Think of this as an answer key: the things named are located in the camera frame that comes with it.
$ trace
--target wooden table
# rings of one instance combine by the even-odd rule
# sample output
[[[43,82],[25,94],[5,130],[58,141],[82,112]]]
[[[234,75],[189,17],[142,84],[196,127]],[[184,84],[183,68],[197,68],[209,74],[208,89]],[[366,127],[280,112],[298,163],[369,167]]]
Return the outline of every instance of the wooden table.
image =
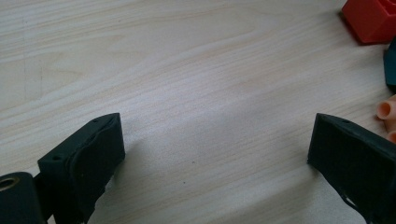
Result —
[[[359,46],[344,3],[3,1],[0,175],[120,112],[90,223],[364,223],[306,165],[318,112],[385,135],[388,46]]]

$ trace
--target orange object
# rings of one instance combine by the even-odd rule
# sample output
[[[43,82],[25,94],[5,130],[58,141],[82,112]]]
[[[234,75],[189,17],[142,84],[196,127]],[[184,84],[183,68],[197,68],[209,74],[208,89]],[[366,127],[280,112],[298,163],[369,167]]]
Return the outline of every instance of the orange object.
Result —
[[[378,104],[376,115],[384,120],[387,129],[387,139],[396,144],[396,95]]]

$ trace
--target red plastic block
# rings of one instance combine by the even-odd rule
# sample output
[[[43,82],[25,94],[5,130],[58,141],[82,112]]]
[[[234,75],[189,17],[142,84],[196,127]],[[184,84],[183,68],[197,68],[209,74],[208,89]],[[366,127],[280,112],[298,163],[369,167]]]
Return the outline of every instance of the red plastic block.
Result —
[[[363,43],[390,42],[396,36],[396,0],[348,0],[343,13]]]

